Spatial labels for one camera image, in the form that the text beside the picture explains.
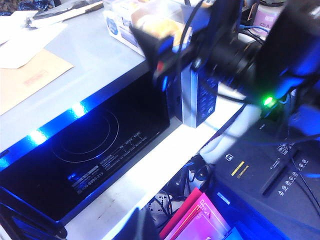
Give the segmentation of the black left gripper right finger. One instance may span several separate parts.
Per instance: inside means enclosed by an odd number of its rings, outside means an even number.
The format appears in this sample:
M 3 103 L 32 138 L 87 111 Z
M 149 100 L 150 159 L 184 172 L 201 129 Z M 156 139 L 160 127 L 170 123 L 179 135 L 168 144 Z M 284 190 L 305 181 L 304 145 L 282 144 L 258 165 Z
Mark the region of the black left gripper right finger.
M 145 240 L 159 240 L 159 232 L 154 223 L 152 215 L 148 208 L 145 209 L 145 221 L 144 221 L 144 239 Z

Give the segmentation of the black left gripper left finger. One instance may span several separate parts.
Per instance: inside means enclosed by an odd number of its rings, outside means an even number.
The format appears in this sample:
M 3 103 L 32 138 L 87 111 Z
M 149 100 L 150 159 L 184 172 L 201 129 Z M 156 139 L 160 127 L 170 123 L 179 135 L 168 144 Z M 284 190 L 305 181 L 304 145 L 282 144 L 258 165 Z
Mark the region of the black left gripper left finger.
M 123 240 L 143 240 L 146 210 L 136 208 L 122 229 Z

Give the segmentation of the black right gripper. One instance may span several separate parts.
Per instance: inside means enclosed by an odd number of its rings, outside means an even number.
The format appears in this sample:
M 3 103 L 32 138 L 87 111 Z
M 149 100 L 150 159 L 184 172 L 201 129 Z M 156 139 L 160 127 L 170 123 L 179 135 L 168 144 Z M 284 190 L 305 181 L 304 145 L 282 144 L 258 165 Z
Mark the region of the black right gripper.
M 210 75 L 252 75 L 253 45 L 238 38 L 243 1 L 215 0 L 209 7 L 203 1 L 184 6 L 186 27 L 192 27 L 189 45 L 173 51 L 172 35 L 158 38 L 131 26 L 154 80 L 173 80 L 178 64 Z

